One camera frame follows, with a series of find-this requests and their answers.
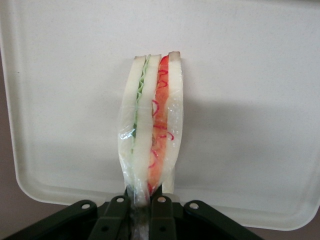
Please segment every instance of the tomato slice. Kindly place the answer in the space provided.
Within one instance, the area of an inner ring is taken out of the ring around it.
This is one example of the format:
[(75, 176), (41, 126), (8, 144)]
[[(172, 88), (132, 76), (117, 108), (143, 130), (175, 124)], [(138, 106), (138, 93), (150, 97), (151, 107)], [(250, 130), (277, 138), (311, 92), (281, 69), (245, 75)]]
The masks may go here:
[(155, 99), (156, 105), (153, 112), (152, 147), (150, 150), (150, 162), (148, 167), (148, 190), (150, 195), (157, 190), (162, 169), (164, 165), (167, 135), (173, 140), (174, 136), (167, 133), (168, 109), (167, 99), (169, 97), (169, 56), (164, 56), (159, 64)]

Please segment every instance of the plastic wrap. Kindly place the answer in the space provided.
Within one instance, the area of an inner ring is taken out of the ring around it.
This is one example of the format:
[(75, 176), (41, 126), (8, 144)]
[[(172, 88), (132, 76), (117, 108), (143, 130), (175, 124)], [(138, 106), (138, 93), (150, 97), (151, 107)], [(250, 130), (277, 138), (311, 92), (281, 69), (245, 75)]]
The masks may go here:
[[(162, 59), (161, 55), (135, 57), (118, 125), (119, 160), (133, 212), (143, 212), (160, 185), (164, 193), (173, 193), (182, 127), (180, 53), (170, 52)], [(148, 229), (143, 222), (142, 232)]]

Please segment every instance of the plastic tray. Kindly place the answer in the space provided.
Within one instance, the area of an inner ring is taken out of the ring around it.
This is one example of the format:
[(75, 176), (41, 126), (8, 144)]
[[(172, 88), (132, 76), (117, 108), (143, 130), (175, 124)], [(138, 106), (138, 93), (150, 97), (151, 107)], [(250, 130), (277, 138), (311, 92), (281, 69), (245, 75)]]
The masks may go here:
[(0, 2), (17, 181), (30, 197), (98, 204), (125, 189), (117, 118), (134, 56), (180, 51), (181, 202), (292, 230), (320, 205), (320, 3)]

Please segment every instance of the white surface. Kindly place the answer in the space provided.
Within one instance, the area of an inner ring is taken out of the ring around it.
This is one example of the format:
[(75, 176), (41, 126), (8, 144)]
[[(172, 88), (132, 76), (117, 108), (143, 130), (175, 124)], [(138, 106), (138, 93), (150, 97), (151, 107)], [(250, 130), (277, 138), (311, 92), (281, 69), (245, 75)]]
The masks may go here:
[(17, 179), (71, 204), (121, 193), (117, 116), (134, 56), (180, 51), (175, 193), (290, 230), (320, 199), (317, 1), (1, 1)]

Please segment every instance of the black clamp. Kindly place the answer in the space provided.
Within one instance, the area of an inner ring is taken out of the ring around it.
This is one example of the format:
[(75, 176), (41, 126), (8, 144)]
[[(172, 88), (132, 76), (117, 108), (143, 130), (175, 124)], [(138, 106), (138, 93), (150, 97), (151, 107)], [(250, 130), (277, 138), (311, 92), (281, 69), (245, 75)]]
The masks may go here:
[[(130, 210), (127, 191), (100, 207), (82, 200), (4, 240), (129, 240)], [(150, 212), (150, 240), (263, 240), (203, 201), (172, 202), (161, 187)]]

